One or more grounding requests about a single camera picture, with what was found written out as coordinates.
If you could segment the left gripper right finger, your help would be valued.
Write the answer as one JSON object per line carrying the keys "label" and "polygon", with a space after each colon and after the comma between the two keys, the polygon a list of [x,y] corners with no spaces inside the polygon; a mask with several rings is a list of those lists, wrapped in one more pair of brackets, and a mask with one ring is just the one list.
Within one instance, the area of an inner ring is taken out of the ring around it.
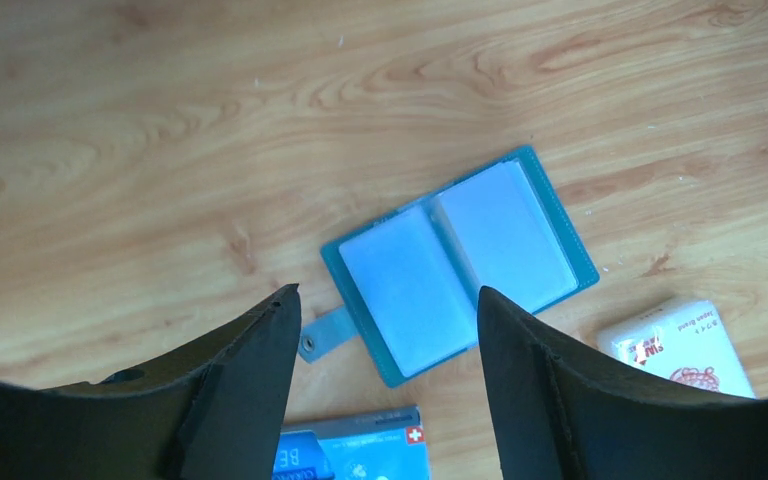
{"label": "left gripper right finger", "polygon": [[675,383],[479,293],[479,351],[506,479],[768,479],[768,399]]}

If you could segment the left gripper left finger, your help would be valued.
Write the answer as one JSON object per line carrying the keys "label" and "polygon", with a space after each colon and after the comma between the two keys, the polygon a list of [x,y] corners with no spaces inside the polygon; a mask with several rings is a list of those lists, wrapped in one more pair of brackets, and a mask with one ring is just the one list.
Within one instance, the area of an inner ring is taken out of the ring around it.
{"label": "left gripper left finger", "polygon": [[298,288],[104,381],[0,381],[0,479],[266,479],[300,339]]}

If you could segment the blue leather card holder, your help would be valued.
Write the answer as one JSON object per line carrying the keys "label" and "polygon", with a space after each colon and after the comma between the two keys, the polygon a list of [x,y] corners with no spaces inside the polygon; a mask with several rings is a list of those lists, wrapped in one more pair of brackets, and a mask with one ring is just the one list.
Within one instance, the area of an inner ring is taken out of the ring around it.
{"label": "blue leather card holder", "polygon": [[321,248],[342,305],[305,326],[315,362],[353,337],[400,386],[473,348],[481,288],[530,313],[599,273],[540,163],[520,146]]}

